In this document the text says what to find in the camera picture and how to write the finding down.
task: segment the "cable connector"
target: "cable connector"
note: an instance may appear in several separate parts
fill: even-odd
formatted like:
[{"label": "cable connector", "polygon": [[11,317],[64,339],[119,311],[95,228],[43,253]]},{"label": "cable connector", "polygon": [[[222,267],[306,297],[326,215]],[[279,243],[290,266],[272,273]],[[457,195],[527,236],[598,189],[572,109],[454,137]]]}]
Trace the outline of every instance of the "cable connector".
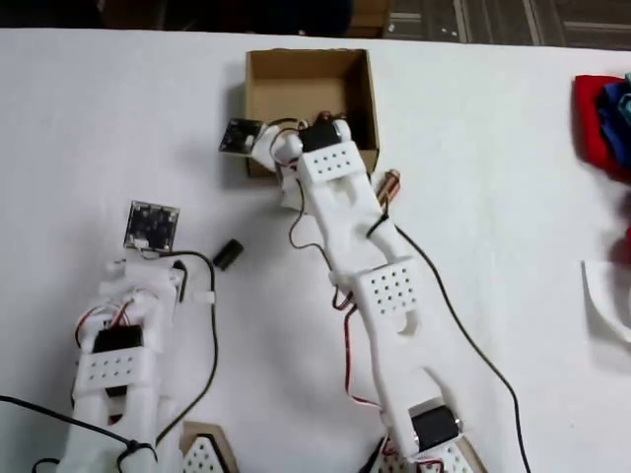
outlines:
[{"label": "cable connector", "polygon": [[204,291],[199,293],[193,293],[193,300],[199,304],[214,304],[215,303],[215,292],[214,291]]}]

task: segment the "black wire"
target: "black wire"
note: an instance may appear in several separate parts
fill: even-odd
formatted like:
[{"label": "black wire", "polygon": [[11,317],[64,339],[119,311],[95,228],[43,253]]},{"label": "black wire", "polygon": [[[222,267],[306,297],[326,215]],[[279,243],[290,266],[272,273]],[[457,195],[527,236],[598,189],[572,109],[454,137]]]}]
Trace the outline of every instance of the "black wire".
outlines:
[{"label": "black wire", "polygon": [[[212,261],[208,259],[204,254],[199,253],[197,251],[170,251],[168,253],[160,253],[160,258],[167,258],[171,256],[196,256],[201,258],[204,263],[208,266],[210,271],[210,291],[215,293],[215,267],[213,266]],[[201,400],[202,397],[206,395],[208,390],[210,389],[210,385],[213,383],[213,379],[215,378],[215,373],[217,372],[217,362],[219,360],[219,344],[217,340],[217,315],[215,312],[215,302],[210,305],[210,323],[212,326],[213,332],[213,345],[214,345],[214,360],[213,360],[213,368],[210,371],[210,376],[208,377],[208,381],[206,385],[201,390],[201,392],[191,401],[188,406],[186,406],[177,417],[175,417],[170,424],[168,424],[156,438],[156,446],[162,441],[162,439],[190,412],[190,410],[197,405],[197,403]]]},{"label": "black wire", "polygon": [[35,465],[33,465],[33,468],[31,468],[31,473],[37,473],[37,468],[40,465],[43,465],[44,463],[51,463],[53,465],[58,465],[59,460],[56,458],[42,458],[41,460],[38,460],[35,462]]},{"label": "black wire", "polygon": [[[81,427],[83,429],[87,429],[88,431],[96,432],[97,434],[101,434],[103,436],[109,437],[110,439],[114,439],[114,440],[120,441],[121,443],[124,443],[126,449],[120,455],[118,455],[118,458],[116,458],[116,466],[118,467],[118,471],[120,473],[122,473],[122,470],[120,469],[122,460],[124,460],[127,456],[135,453],[138,450],[142,450],[142,449],[151,450],[152,453],[154,454],[154,458],[156,459],[156,462],[158,462],[158,454],[156,453],[156,450],[154,449],[154,447],[152,447],[148,443],[139,443],[136,440],[126,439],[125,437],[115,434],[114,432],[108,431],[98,426],[94,426],[92,424],[88,424],[87,422],[83,422],[78,419],[74,419],[72,417],[68,417],[64,414],[60,414],[58,412],[52,411],[45,407],[39,406],[37,404],[33,404],[32,402],[18,399],[17,397],[0,395],[0,402],[6,402],[8,404],[14,404],[16,406],[24,407],[25,409],[30,409],[32,411],[43,414],[44,416],[52,417],[53,419],[56,419],[61,422],[65,422],[66,424],[72,424],[73,426]],[[50,460],[55,460],[55,459],[44,458],[43,460],[46,460],[46,461],[40,460],[38,463],[34,465],[32,473],[33,472],[36,473],[36,468],[39,464],[52,463],[52,461]]]},{"label": "black wire", "polygon": [[522,462],[524,463],[524,468],[526,469],[526,472],[530,473],[530,465],[528,464],[528,459],[527,459],[527,456],[526,456],[526,447],[524,446],[524,436],[522,434],[522,420],[520,418],[520,402],[518,400],[517,393],[515,392],[515,389],[511,386],[511,384],[508,382],[508,380],[504,377],[502,372],[500,372],[500,370],[493,364],[493,362],[491,362],[491,360],[489,360],[489,358],[484,354],[484,352],[482,352],[480,347],[477,346],[477,344],[473,341],[473,339],[471,338],[469,333],[464,328],[464,325],[462,325],[462,322],[460,321],[460,318],[457,316],[456,310],[454,309],[454,306],[452,305],[452,301],[450,300],[450,297],[447,294],[447,290],[445,289],[445,284],[443,284],[443,278],[441,277],[441,273],[439,273],[438,268],[436,267],[434,262],[425,253],[425,251],[423,251],[421,249],[421,247],[418,244],[416,244],[416,242],[406,232],[404,232],[398,226],[394,226],[394,227],[399,232],[399,234],[403,238],[405,238],[405,240],[418,252],[418,254],[421,255],[421,257],[425,260],[427,265],[432,270],[432,273],[434,273],[434,277],[436,278],[438,286],[441,289],[441,293],[443,295],[443,299],[445,300],[445,304],[447,305],[448,309],[450,310],[450,314],[452,315],[452,318],[456,322],[457,328],[460,329],[460,332],[462,332],[462,335],[464,335],[464,338],[466,339],[466,341],[469,342],[469,345],[471,345],[473,350],[475,350],[475,353],[477,353],[478,356],[482,359],[482,361],[486,364],[486,366],[489,367],[491,369],[491,371],[497,377],[500,378],[502,383],[506,386],[506,388],[511,393],[511,397],[513,398],[513,407],[514,407],[514,410],[515,410],[515,427],[517,429],[517,440],[518,440],[518,442],[520,444],[520,453],[522,454]]}]

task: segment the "circuit board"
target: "circuit board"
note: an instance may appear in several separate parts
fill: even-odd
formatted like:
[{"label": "circuit board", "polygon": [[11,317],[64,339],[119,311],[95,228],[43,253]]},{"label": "circuit board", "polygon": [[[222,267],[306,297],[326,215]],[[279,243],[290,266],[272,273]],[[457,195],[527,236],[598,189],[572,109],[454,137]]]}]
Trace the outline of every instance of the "circuit board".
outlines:
[{"label": "circuit board", "polygon": [[127,220],[124,246],[141,250],[173,250],[179,209],[133,201]]}]

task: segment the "cardboard piece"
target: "cardboard piece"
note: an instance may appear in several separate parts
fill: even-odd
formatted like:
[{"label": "cardboard piece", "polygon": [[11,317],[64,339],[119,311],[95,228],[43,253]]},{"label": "cardboard piece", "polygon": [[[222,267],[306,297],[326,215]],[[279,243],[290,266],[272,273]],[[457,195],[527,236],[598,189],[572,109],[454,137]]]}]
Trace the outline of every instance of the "cardboard piece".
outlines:
[{"label": "cardboard piece", "polygon": [[199,422],[184,422],[184,434],[179,441],[179,448],[184,455],[192,447],[197,436],[211,435],[215,439],[219,452],[226,462],[228,473],[239,473],[237,460],[230,449],[230,444],[221,427],[214,424],[202,424]]},{"label": "cardboard piece", "polygon": [[[245,118],[293,117],[313,122],[321,111],[344,113],[368,172],[379,156],[379,134],[368,51],[270,49],[247,54]],[[247,160],[252,177],[272,175]]]}]

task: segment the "white plastic piece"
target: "white plastic piece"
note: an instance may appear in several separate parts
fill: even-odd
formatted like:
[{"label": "white plastic piece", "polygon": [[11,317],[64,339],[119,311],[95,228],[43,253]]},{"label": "white plastic piece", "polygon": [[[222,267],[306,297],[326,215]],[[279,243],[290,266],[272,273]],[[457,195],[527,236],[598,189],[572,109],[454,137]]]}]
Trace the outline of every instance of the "white plastic piece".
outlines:
[{"label": "white plastic piece", "polygon": [[210,439],[198,437],[183,461],[183,473],[224,473]]},{"label": "white plastic piece", "polygon": [[257,163],[262,165],[264,168],[275,171],[276,165],[274,163],[273,156],[269,153],[269,147],[272,144],[272,140],[280,131],[280,127],[278,126],[268,126],[264,130],[261,131],[256,143],[254,143],[254,147],[250,153],[250,157],[253,158]]},{"label": "white plastic piece", "polygon": [[298,174],[311,184],[355,172],[366,173],[366,166],[357,145],[352,141],[304,153],[298,161]]},{"label": "white plastic piece", "polygon": [[418,263],[408,257],[359,275],[353,294],[363,310],[394,319],[416,310],[420,282]]},{"label": "white plastic piece", "polygon": [[623,323],[631,321],[631,270],[607,261],[584,261],[583,267],[596,312],[613,333],[631,343],[631,326]]},{"label": "white plastic piece", "polygon": [[346,120],[333,120],[333,126],[342,141],[351,141],[351,127]]},{"label": "white plastic piece", "polygon": [[[419,446],[411,418],[445,404],[438,384],[410,357],[418,265],[390,220],[375,227],[382,208],[350,131],[344,139],[303,154],[297,175],[322,232],[331,281],[344,293],[353,292],[364,320],[382,418],[401,455],[413,458]],[[369,249],[386,264],[376,268]]]},{"label": "white plastic piece", "polygon": [[142,347],[85,355],[79,361],[74,395],[128,384],[151,385],[157,379],[156,369],[152,352]]},{"label": "white plastic piece", "polygon": [[[441,459],[445,465],[445,473],[478,473],[479,469],[468,462],[464,453],[458,448],[455,441],[451,441],[437,448],[428,450],[427,452],[419,455],[417,461]],[[438,466],[421,466],[422,472],[434,472],[439,473]]]},{"label": "white plastic piece", "polygon": [[445,473],[483,473],[482,470],[476,468],[475,465],[467,460],[466,455],[460,450],[455,441],[419,455],[412,463],[399,455],[381,455],[380,460],[376,461],[371,469],[371,473],[386,473],[389,471],[396,473],[439,473],[439,465],[419,464],[428,460],[442,460]]},{"label": "white plastic piece", "polygon": [[277,162],[283,165],[288,165],[291,160],[298,158],[303,153],[303,142],[297,133],[285,133],[276,140],[276,143],[278,145],[273,156]]},{"label": "white plastic piece", "polygon": [[[73,391],[73,417],[108,429],[126,439],[153,444],[158,434],[162,410],[173,402],[165,402],[161,393],[158,359],[163,353],[166,336],[173,325],[173,312],[179,284],[179,272],[155,262],[125,263],[113,280],[101,283],[99,302],[126,308],[132,323],[143,328],[143,346],[130,349],[91,353],[94,340],[104,328],[103,318],[90,316],[81,336],[82,355]],[[124,393],[110,398],[108,388],[125,386]],[[124,461],[125,473],[171,473],[178,459],[177,443],[170,438],[170,451],[161,449],[168,463],[156,464],[150,450],[139,450]],[[108,473],[116,457],[125,449],[119,441],[80,427],[71,426],[66,450],[57,466],[57,473]]]}]

